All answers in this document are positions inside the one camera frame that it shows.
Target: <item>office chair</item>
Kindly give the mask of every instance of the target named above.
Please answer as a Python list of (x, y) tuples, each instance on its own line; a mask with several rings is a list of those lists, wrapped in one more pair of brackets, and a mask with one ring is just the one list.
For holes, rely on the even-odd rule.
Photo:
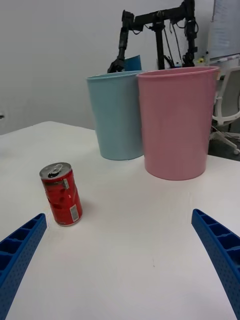
[(219, 131), (223, 126), (231, 125), (240, 118), (240, 66), (227, 70), (223, 80), (218, 82), (218, 93), (212, 116), (212, 131), (210, 139), (221, 140), (233, 148), (235, 155), (240, 154), (238, 146), (228, 138), (240, 142), (240, 134)]

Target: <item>white table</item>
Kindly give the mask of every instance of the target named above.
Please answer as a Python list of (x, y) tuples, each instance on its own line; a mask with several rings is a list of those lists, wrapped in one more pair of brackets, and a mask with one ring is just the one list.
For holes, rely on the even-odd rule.
[[(71, 227), (54, 222), (39, 177), (58, 161), (83, 206)], [(49, 218), (7, 320), (235, 320), (191, 216), (199, 208), (240, 235), (239, 192), (236, 161), (209, 156), (202, 176), (166, 181), (143, 157), (102, 158), (92, 130), (44, 122), (0, 136), (0, 239)]]

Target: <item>black metal frame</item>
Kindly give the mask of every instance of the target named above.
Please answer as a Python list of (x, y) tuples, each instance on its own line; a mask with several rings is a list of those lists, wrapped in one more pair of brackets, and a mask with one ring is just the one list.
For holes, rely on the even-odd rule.
[(198, 48), (195, 46), (195, 39), (197, 38), (195, 0), (184, 0), (179, 7), (142, 14), (136, 17), (131, 12), (124, 10), (121, 19), (122, 28), (118, 46), (119, 53), (116, 60), (111, 63), (107, 72), (121, 72), (124, 69), (125, 50), (128, 45), (129, 31), (141, 32), (143, 31), (144, 25), (147, 24), (152, 24), (149, 28), (153, 30), (156, 35), (158, 69), (164, 69), (164, 21), (170, 20), (174, 25), (183, 19), (185, 19), (184, 34), (188, 41), (188, 50), (183, 56), (183, 67), (194, 67), (194, 54), (198, 51)]

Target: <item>soda can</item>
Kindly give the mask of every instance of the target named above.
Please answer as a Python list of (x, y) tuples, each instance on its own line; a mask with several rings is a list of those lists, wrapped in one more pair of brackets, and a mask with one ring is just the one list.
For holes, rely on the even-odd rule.
[(78, 222), (83, 210), (71, 165), (66, 162), (49, 164), (39, 174), (55, 221), (61, 226)]

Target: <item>plastic bucket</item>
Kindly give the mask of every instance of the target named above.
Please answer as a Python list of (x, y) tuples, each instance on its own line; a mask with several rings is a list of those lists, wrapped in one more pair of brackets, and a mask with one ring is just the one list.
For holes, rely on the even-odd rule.
[(140, 55), (125, 59), (124, 69), (125, 71), (142, 70)]
[(143, 155), (139, 88), (136, 75), (125, 71), (87, 78), (100, 153), (110, 160)]
[(139, 74), (146, 170), (167, 180), (186, 180), (206, 169), (217, 75), (215, 66)]

